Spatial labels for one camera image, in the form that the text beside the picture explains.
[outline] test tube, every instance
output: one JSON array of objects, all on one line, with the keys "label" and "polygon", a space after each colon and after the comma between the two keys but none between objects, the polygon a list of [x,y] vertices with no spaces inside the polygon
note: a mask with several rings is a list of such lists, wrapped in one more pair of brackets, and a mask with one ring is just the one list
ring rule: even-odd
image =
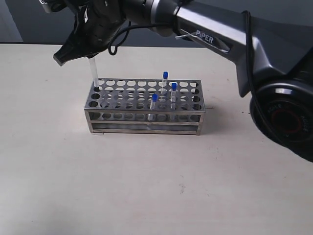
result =
[{"label": "test tube", "polygon": [[163,73],[163,79],[162,79],[162,86],[161,86],[161,94],[166,93],[166,85],[167,85],[167,79],[168,79],[168,72]]},{"label": "test tube", "polygon": [[[152,95],[152,100],[151,100],[151,104],[150,104],[150,110],[154,110],[156,107],[156,102],[158,99],[158,95],[157,94],[153,94]],[[155,114],[148,114],[148,121],[153,121],[155,119]]]},{"label": "test tube", "polygon": [[99,79],[98,79],[98,71],[97,71],[97,65],[96,65],[96,57],[92,57],[89,59],[90,63],[90,69],[93,79],[93,85],[94,87],[99,87]]},{"label": "test tube", "polygon": [[[172,83],[171,91],[171,111],[176,110],[176,93],[177,93],[177,83]],[[175,121],[176,115],[170,115],[170,121]]]}]

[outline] blue cap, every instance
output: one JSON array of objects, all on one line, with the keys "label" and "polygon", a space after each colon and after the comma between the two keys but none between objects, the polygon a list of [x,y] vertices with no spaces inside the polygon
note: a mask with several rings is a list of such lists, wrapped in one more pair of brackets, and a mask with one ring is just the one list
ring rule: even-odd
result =
[{"label": "blue cap", "polygon": [[153,94],[153,95],[152,95],[152,101],[153,101],[153,102],[156,102],[157,99],[158,99],[158,95],[157,95],[157,94]]},{"label": "blue cap", "polygon": [[172,90],[173,91],[177,90],[177,83],[175,83],[175,82],[172,83]]},{"label": "blue cap", "polygon": [[164,73],[163,73],[163,78],[164,78],[164,79],[167,79],[167,78],[168,78],[168,72],[164,72]]}]

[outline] black cable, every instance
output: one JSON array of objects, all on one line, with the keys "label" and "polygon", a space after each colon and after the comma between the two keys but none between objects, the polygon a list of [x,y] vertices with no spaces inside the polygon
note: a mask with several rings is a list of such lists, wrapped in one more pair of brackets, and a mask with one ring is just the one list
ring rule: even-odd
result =
[{"label": "black cable", "polygon": [[[169,27],[170,25],[168,23],[153,23],[153,24],[149,24],[149,25],[131,25],[131,22],[129,22],[129,26],[118,31],[111,39],[111,41],[108,44],[108,52],[110,55],[116,55],[117,54],[117,49],[119,46],[121,46],[127,39],[128,34],[131,30],[133,29],[137,29],[137,28],[153,28],[153,27]],[[123,33],[126,32],[126,35],[124,37],[124,39],[115,46],[114,51],[112,51],[112,45],[115,42],[115,40]]]},{"label": "black cable", "polygon": [[252,95],[253,102],[255,104],[256,110],[259,113],[262,122],[265,124],[269,133],[284,147],[289,148],[291,151],[296,153],[290,148],[289,144],[286,143],[283,137],[272,127],[271,123],[265,116],[261,104],[257,98],[255,86],[253,84],[253,66],[254,66],[254,48],[253,48],[253,38],[252,38],[252,25],[251,25],[251,13],[249,11],[244,11],[243,14],[246,15],[246,69],[248,75],[248,82],[250,86],[250,91]]}]

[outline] table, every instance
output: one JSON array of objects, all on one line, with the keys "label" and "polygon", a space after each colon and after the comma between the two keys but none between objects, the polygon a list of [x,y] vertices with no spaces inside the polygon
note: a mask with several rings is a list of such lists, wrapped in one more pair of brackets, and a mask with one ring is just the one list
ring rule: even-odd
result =
[{"label": "table", "polygon": [[201,79],[201,136],[92,135],[89,63],[0,45],[0,234],[309,235],[313,165],[264,137],[235,66],[204,48],[122,47],[99,77]]}]

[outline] robotic arm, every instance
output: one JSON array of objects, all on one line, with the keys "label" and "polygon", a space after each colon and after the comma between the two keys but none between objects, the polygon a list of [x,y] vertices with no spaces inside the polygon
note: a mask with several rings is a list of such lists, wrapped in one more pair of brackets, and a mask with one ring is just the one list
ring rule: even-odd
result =
[{"label": "robotic arm", "polygon": [[252,93],[257,127],[313,162],[313,27],[269,22],[192,0],[40,2],[47,12],[69,7],[75,14],[74,30],[54,55],[60,66],[108,49],[125,20],[161,36],[175,33],[234,62],[240,96]]}]

